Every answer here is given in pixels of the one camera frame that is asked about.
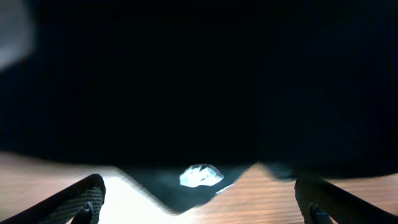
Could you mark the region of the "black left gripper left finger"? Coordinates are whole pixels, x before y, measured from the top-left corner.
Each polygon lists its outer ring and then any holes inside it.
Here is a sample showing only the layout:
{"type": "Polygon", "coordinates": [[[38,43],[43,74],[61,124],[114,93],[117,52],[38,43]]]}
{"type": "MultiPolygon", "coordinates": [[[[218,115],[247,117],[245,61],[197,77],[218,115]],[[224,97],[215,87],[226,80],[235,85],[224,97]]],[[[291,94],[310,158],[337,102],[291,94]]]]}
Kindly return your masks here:
{"type": "Polygon", "coordinates": [[[105,195],[102,176],[92,174],[1,224],[98,224],[105,195]]]}

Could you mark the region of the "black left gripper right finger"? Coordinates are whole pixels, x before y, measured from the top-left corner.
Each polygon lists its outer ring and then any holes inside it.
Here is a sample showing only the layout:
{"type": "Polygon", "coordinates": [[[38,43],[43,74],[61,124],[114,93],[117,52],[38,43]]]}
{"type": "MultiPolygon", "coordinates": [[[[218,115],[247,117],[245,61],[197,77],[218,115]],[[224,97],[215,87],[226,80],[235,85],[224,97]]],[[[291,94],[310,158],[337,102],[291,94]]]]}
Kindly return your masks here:
{"type": "Polygon", "coordinates": [[[306,224],[397,223],[396,215],[319,178],[298,178],[295,198],[306,224]]]}

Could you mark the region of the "black t-shirt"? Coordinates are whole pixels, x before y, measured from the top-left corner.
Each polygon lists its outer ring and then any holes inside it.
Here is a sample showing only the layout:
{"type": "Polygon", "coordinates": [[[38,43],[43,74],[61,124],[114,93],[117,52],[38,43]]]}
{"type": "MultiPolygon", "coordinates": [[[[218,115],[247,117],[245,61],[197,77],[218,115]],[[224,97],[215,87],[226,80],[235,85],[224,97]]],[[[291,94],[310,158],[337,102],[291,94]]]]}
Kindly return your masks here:
{"type": "Polygon", "coordinates": [[[176,212],[254,163],[397,172],[396,1],[1,2],[1,149],[115,166],[176,212]]]}

